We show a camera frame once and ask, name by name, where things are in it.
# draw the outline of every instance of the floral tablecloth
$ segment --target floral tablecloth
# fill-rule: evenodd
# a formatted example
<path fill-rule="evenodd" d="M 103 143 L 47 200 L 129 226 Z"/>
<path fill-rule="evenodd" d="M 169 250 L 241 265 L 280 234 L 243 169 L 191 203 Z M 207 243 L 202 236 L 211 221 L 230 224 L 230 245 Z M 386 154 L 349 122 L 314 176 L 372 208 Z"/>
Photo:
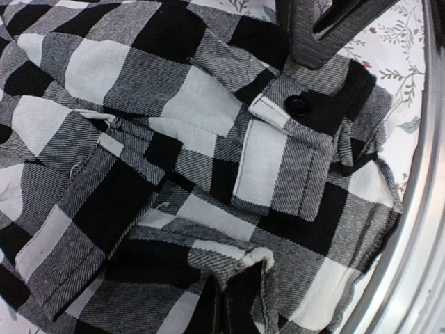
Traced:
<path fill-rule="evenodd" d="M 233 13 L 275 21 L 274 0 L 192 0 Z M 316 0 L 318 16 L 330 6 L 330 0 Z M 402 0 L 379 17 L 340 54 L 363 63 L 378 78 L 378 84 L 394 96 L 394 105 L 386 119 L 387 142 L 382 157 L 394 172 L 399 194 L 403 197 L 417 145 L 423 81 L 425 77 L 424 29 L 421 0 Z M 371 269 L 355 287 L 354 299 L 343 321 L 357 304 Z M 0 334 L 44 334 L 0 299 Z"/>

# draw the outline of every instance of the white tablecloth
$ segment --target white tablecloth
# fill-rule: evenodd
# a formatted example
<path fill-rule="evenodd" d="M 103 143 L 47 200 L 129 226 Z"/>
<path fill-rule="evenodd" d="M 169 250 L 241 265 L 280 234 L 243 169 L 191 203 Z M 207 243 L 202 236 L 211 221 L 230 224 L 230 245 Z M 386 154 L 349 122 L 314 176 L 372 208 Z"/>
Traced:
<path fill-rule="evenodd" d="M 275 21 L 274 0 L 193 0 L 233 13 Z M 316 0 L 316 15 L 329 7 L 329 0 Z M 341 54 L 363 63 L 378 77 L 378 84 L 394 96 L 386 120 L 387 142 L 382 157 L 393 170 L 403 197 L 420 124 L 425 77 L 423 12 L 421 0 L 402 0 L 364 29 Z M 356 286 L 353 302 L 344 319 L 357 304 L 372 270 Z M 0 334 L 44 334 L 0 299 Z"/>

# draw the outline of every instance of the plaid shirt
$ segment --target plaid shirt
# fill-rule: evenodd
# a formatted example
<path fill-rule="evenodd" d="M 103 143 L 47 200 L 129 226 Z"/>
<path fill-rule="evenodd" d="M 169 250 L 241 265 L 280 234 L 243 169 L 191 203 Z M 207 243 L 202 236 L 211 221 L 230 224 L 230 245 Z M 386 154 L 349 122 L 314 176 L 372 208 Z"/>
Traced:
<path fill-rule="evenodd" d="M 390 95 L 193 3 L 1 0 L 0 295 L 46 333 L 329 333 L 401 204 Z"/>

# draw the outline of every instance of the green leaf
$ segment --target green leaf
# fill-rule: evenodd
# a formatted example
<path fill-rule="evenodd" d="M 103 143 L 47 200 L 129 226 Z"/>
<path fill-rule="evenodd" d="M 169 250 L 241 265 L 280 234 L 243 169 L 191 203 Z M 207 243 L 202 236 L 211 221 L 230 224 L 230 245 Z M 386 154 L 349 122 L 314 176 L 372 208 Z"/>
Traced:
<path fill-rule="evenodd" d="M 398 125 L 402 130 L 407 132 L 408 134 L 413 134 L 420 126 L 420 118 L 415 116 L 411 122 L 406 122 Z"/>
<path fill-rule="evenodd" d="M 265 12 L 265 14 L 269 17 L 270 21 L 272 23 L 276 23 L 277 21 L 277 15 L 275 14 L 275 11 L 268 6 L 263 6 L 263 10 Z"/>

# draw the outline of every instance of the button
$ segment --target button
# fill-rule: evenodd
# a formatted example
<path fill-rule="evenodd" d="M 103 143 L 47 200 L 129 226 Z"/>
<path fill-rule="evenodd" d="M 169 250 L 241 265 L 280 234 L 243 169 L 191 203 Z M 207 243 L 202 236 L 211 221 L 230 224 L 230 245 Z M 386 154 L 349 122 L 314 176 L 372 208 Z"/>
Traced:
<path fill-rule="evenodd" d="M 312 111 L 308 103 L 297 95 L 289 96 L 286 101 L 284 101 L 284 107 L 291 117 L 303 117 Z"/>
<path fill-rule="evenodd" d="M 11 134 L 13 134 L 13 130 L 10 127 L 0 124 L 0 144 L 6 143 L 11 137 Z"/>

